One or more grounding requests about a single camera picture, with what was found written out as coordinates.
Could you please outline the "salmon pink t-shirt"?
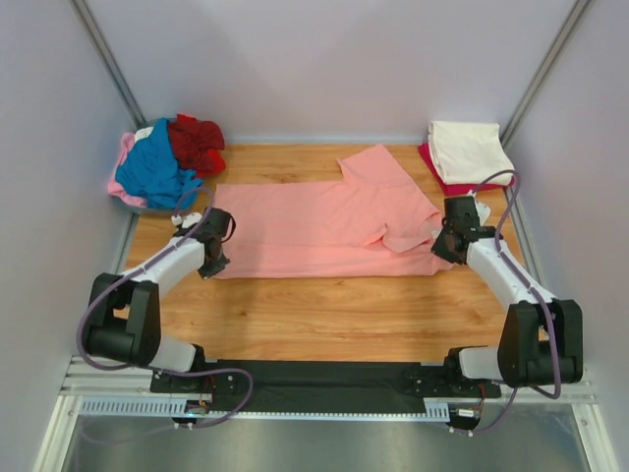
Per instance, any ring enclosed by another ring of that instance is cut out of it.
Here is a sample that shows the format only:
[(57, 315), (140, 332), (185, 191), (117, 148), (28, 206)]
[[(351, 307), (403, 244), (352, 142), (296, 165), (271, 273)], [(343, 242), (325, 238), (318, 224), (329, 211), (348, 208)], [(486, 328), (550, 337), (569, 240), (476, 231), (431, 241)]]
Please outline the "salmon pink t-shirt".
[(441, 211), (384, 146), (339, 160), (339, 181), (223, 184), (232, 214), (230, 278), (431, 276), (452, 265), (431, 251)]

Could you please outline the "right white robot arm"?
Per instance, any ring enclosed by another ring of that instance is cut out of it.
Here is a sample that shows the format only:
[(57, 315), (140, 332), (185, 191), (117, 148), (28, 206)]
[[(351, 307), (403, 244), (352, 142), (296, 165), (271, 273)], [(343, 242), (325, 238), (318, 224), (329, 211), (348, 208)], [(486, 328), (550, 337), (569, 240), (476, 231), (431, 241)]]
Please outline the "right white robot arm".
[(473, 195), (444, 200), (432, 253), (481, 277), (505, 311), (497, 346), (450, 351), (456, 363), (442, 373), (444, 388), (462, 397), (479, 380), (531, 388), (552, 399), (583, 376), (583, 313), (535, 281), (514, 259), (497, 228), (483, 225)]

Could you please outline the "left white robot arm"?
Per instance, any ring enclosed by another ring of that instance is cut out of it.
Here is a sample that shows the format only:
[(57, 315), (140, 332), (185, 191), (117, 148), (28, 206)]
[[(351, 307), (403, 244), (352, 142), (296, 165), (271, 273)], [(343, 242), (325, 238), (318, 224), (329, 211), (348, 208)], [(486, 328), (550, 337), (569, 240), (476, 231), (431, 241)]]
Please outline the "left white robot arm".
[(223, 244), (233, 236), (236, 221), (223, 209), (207, 208), (176, 215), (173, 224), (173, 237), (158, 253), (120, 274), (102, 273), (94, 280), (76, 341), (83, 360), (95, 369), (164, 372), (183, 393), (196, 394), (207, 374), (201, 348), (162, 331), (160, 302), (188, 275), (209, 279), (227, 267)]

